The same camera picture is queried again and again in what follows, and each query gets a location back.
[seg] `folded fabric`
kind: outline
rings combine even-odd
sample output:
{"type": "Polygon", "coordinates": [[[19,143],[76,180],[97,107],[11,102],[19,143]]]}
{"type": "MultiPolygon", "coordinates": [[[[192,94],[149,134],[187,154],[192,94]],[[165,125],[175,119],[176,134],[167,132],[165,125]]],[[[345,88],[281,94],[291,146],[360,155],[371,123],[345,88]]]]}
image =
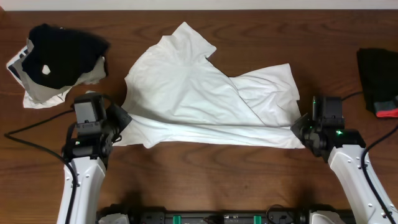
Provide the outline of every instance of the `folded fabric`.
{"type": "Polygon", "coordinates": [[[360,49],[357,57],[366,109],[379,118],[398,118],[398,53],[360,49]]]}
{"type": "Polygon", "coordinates": [[[47,24],[33,28],[29,40],[34,48],[22,62],[23,71],[33,82],[53,89],[73,86],[108,48],[99,37],[47,24]]]}
{"type": "MultiPolygon", "coordinates": [[[[24,108],[49,108],[63,103],[72,86],[63,87],[60,90],[42,86],[34,83],[29,76],[22,71],[21,62],[25,59],[26,55],[29,54],[28,49],[29,41],[27,47],[24,47],[6,65],[7,69],[11,72],[17,82],[26,89],[23,101],[24,108]]],[[[93,71],[82,74],[76,81],[75,85],[81,83],[95,84],[105,76],[104,57],[100,57],[93,71]]]]}
{"type": "Polygon", "coordinates": [[[289,64],[228,78],[209,57],[216,47],[185,22],[163,36],[125,78],[133,121],[115,146],[162,141],[303,147],[289,129],[300,117],[289,64]]]}

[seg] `wooden table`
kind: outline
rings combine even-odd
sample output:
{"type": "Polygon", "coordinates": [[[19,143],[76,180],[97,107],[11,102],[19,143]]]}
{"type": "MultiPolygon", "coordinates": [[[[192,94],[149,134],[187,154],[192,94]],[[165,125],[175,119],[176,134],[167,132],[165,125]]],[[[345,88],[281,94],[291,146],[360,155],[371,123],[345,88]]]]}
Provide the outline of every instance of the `wooden table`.
{"type": "MultiPolygon", "coordinates": [[[[316,94],[361,91],[356,51],[398,51],[398,11],[106,11],[6,12],[0,16],[0,132],[21,128],[65,111],[86,90],[107,93],[121,104],[124,77],[141,54],[183,21],[217,47],[210,61],[227,76],[290,63],[301,100],[310,111],[316,94]],[[26,43],[33,26],[56,24],[87,30],[111,43],[110,76],[97,85],[74,87],[67,102],[49,109],[22,107],[23,88],[5,68],[26,43]]],[[[347,128],[370,144],[396,120],[377,120],[362,96],[344,102],[347,128]]],[[[60,152],[72,114],[18,136],[60,152]]],[[[398,137],[371,151],[374,168],[398,203],[398,137]]],[[[0,137],[0,223],[55,223],[63,190],[63,166],[31,147],[0,137]]],[[[98,208],[124,202],[168,210],[263,210],[327,203],[349,208],[338,179],[308,149],[218,146],[168,142],[152,149],[117,147],[98,208]]]]}

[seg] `green tape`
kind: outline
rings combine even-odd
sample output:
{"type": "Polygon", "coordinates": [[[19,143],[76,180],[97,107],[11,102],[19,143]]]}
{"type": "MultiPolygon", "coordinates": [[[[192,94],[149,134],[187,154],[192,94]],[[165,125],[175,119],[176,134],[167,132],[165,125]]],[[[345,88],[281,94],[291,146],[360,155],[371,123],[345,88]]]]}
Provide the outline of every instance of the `green tape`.
{"type": "Polygon", "coordinates": [[[173,224],[181,224],[181,215],[173,216],[173,224]]]}
{"type": "Polygon", "coordinates": [[[261,224],[261,216],[260,215],[254,216],[254,224],[261,224]]]}

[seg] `white wall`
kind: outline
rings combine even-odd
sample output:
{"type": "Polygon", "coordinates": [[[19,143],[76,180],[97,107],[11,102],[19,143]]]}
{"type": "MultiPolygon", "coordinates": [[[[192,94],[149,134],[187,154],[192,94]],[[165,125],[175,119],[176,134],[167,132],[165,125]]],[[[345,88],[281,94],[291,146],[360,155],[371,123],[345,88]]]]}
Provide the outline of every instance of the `white wall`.
{"type": "Polygon", "coordinates": [[[6,11],[185,9],[398,9],[398,0],[0,0],[6,11]]]}

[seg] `black garment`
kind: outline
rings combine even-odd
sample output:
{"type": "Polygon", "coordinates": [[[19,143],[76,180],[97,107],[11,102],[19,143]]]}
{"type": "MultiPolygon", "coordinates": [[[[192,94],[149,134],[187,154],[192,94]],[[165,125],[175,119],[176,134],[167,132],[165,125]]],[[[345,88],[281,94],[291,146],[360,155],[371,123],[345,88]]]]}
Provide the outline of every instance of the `black garment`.
{"type": "Polygon", "coordinates": [[[381,110],[378,103],[396,102],[398,53],[384,49],[360,49],[357,57],[366,109],[377,115],[381,110]]]}
{"type": "Polygon", "coordinates": [[[109,45],[91,34],[47,24],[33,28],[29,39],[34,48],[22,63],[24,72],[37,84],[54,89],[73,86],[82,73],[92,71],[109,45]],[[50,69],[48,75],[42,73],[44,65],[50,69]]]}

